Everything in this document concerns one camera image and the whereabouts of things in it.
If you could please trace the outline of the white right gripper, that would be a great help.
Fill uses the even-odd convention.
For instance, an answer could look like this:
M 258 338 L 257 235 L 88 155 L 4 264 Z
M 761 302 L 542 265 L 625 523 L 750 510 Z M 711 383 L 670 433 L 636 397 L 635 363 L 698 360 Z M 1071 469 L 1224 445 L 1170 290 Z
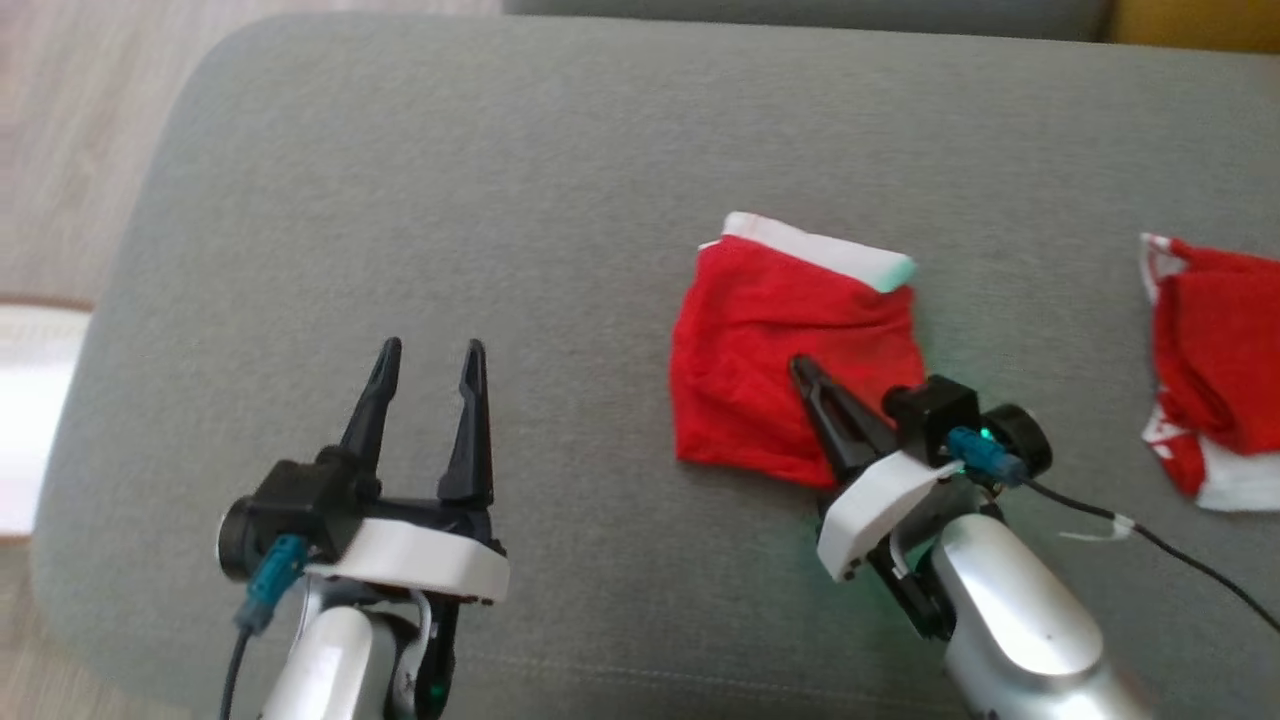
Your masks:
M 899 450 L 893 427 L 840 384 L 820 364 L 796 355 L 788 372 L 837 484 L 851 483 L 828 506 L 817 556 L 835 582 L 847 582 L 856 561 L 888 541 L 893 578 L 909 574 L 897 527 L 933 487 L 964 470 L 961 461 L 933 468 Z

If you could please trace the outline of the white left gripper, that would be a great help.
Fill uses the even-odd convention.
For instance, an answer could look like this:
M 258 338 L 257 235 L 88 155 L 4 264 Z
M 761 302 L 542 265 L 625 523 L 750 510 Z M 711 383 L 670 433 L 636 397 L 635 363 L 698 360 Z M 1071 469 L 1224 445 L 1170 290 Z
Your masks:
M 381 345 L 339 447 L 361 471 L 378 469 L 387 413 L 396 397 L 402 341 Z M 509 560 L 494 532 L 492 425 L 486 350 L 468 342 L 460 378 L 463 406 L 451 460 L 426 501 L 358 503 L 343 518 L 347 536 L 333 556 L 317 553 L 303 574 L 498 603 L 509 589 Z

